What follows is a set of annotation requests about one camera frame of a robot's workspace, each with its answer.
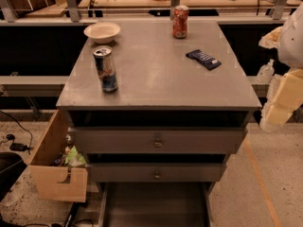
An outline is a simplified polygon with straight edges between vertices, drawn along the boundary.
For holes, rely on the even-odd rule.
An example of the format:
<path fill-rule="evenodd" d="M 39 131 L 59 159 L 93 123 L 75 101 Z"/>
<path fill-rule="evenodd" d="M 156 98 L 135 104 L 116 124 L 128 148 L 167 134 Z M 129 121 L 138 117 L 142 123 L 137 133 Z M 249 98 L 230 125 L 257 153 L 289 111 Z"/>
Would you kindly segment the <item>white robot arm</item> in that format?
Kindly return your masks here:
<path fill-rule="evenodd" d="M 261 39 L 265 46 L 275 35 L 278 60 L 290 67 L 283 76 L 271 80 L 267 102 L 261 110 L 259 126 L 267 132 L 282 128 L 303 104 L 303 4 L 279 29 Z"/>

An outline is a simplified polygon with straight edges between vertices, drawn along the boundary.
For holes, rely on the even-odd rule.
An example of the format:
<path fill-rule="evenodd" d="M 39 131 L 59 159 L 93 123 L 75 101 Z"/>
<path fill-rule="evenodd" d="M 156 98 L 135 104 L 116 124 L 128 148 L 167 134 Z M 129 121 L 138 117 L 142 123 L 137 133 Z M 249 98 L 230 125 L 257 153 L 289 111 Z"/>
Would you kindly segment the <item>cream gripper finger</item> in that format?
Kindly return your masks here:
<path fill-rule="evenodd" d="M 258 42 L 258 45 L 268 49 L 277 48 L 280 33 L 281 33 L 281 26 L 273 29 L 271 32 L 263 36 Z"/>
<path fill-rule="evenodd" d="M 267 132 L 281 129 L 303 104 L 303 70 L 291 69 L 274 75 L 267 92 L 267 102 L 261 110 L 259 126 Z"/>

